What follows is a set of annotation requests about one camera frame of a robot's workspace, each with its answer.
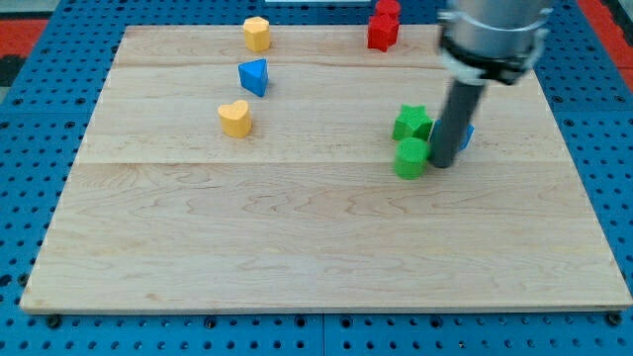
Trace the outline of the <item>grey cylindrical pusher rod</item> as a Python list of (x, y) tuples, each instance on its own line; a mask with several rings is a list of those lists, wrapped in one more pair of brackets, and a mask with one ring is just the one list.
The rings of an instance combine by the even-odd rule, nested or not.
[(459, 80), (452, 82), (430, 138), (430, 163), (434, 167), (448, 168), (453, 164), (485, 88)]

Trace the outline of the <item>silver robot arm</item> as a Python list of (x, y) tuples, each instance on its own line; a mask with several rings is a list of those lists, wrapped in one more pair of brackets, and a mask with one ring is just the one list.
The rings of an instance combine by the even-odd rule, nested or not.
[(430, 162), (454, 163), (490, 81), (511, 86), (541, 56), (552, 0), (452, 0), (437, 14), (439, 54), (452, 74)]

